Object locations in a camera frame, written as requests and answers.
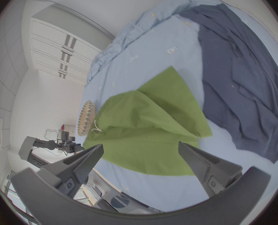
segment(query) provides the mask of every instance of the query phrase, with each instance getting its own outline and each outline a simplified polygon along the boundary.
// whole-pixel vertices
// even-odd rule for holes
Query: white cabinet
[[[36,69],[85,86],[91,63],[101,51],[55,25],[32,18],[31,52]]]

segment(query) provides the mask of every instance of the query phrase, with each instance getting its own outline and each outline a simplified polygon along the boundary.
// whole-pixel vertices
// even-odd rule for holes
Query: white drawstring
[[[97,131],[99,131],[99,132],[102,131],[101,129],[99,129],[99,128],[97,127],[97,125],[96,125],[96,120],[94,120],[94,126],[95,126],[96,128],[91,129],[91,132],[94,131],[94,130],[97,130]]]

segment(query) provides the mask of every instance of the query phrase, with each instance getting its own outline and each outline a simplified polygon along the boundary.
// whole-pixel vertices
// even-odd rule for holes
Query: drawer
[[[43,23],[32,21],[31,32],[35,35],[53,41],[61,46],[65,44],[67,34]]]
[[[58,71],[52,69],[51,67],[44,66],[44,65],[40,64],[39,62],[35,61],[34,65],[35,65],[36,69],[39,69],[41,71],[50,73],[50,74],[55,75],[55,76],[57,76],[59,78],[66,79],[67,81],[74,82],[74,83],[82,85],[82,86],[86,85],[86,81],[79,80],[79,79],[74,78],[74,77],[69,76],[69,75],[63,75],[63,73],[59,73]]]
[[[64,62],[67,62],[67,63],[71,64],[72,66],[74,66],[75,68],[79,68],[86,73],[88,73],[88,71],[91,67],[91,64],[89,62],[84,61],[84,60],[74,56],[74,54],[72,52],[69,52],[65,49],[62,49],[62,50],[58,49],[57,47],[44,43],[35,38],[31,39],[31,46],[33,49],[36,49],[36,50],[46,53],[50,56],[58,58]]]
[[[52,58],[46,57],[43,54],[39,54],[36,51],[32,51],[32,55],[33,55],[33,59],[35,61],[39,61],[48,66],[51,66],[55,70],[61,69],[61,70],[66,71],[68,74],[70,74],[72,76],[79,77],[85,81],[87,79],[87,73],[85,73],[85,72],[78,71],[78,70],[74,69],[73,67],[67,66],[66,64],[62,64],[61,62],[56,61]]]
[[[91,61],[94,60],[96,55],[99,54],[99,51],[95,50],[94,48],[90,47],[89,45],[77,40],[73,47],[73,50],[78,54],[84,56],[85,58],[90,59]]]

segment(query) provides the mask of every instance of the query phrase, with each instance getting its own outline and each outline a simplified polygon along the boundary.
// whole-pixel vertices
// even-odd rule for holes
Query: dark gray clothing
[[[236,148],[278,160],[278,66],[256,34],[225,4],[180,13],[200,24],[204,114]]]

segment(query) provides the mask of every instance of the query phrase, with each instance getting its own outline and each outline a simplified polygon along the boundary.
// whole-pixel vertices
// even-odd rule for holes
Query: light blue bed sheet
[[[174,9],[170,10],[171,13],[179,12],[180,8],[221,3],[220,0],[188,0],[188,3],[184,0],[176,1],[179,1],[180,4],[174,3]],[[139,22],[148,24],[144,23],[144,20],[150,19],[148,16],[153,20],[157,16],[154,16],[154,13],[157,14],[158,10],[163,10],[165,6],[171,6],[171,4],[170,1],[164,5],[158,5],[158,9],[144,13],[140,19],[137,19],[136,24]],[[272,36],[243,11],[231,6],[229,8],[258,35],[278,64],[278,44]],[[85,101],[91,100],[98,111],[111,96],[136,90],[169,66],[173,66],[178,71],[200,107],[203,107],[202,59],[201,47],[198,42],[199,25],[177,14],[169,16],[168,13],[162,17],[161,22],[150,22],[151,28],[146,27],[146,31],[142,30],[140,36],[137,37],[136,34],[135,42],[130,40],[126,42],[126,39],[123,39],[123,36],[126,38],[128,29],[131,29],[130,24],[134,24],[129,23],[117,36],[120,44],[123,44],[123,50],[117,49],[115,54],[114,50],[108,47],[105,58],[103,58],[103,53],[99,55],[92,65],[95,70],[93,69],[91,72],[94,73],[89,73],[89,81],[84,90],[80,110]],[[273,164],[255,153],[237,150],[226,130],[209,120],[208,123],[213,137],[200,139],[199,147],[202,150],[241,165],[243,172],[246,172],[251,166],[256,166],[272,174],[263,197],[278,186],[278,161]],[[85,138],[76,135],[76,142],[82,144]],[[146,175],[124,169],[103,159],[97,163],[95,168],[122,191],[165,212],[192,206],[208,199],[195,176]]]

